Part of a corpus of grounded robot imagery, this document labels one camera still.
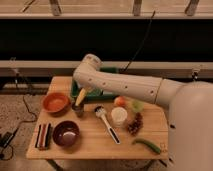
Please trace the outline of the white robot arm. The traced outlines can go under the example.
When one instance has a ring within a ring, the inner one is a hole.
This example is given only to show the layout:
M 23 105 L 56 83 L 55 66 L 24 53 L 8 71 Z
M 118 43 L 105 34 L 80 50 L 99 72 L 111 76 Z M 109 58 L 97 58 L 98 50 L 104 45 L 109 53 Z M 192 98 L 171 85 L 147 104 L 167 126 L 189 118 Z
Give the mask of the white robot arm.
M 213 83 L 183 83 L 151 76 L 111 74 L 87 54 L 73 78 L 84 87 L 107 90 L 169 113 L 168 171 L 213 171 Z

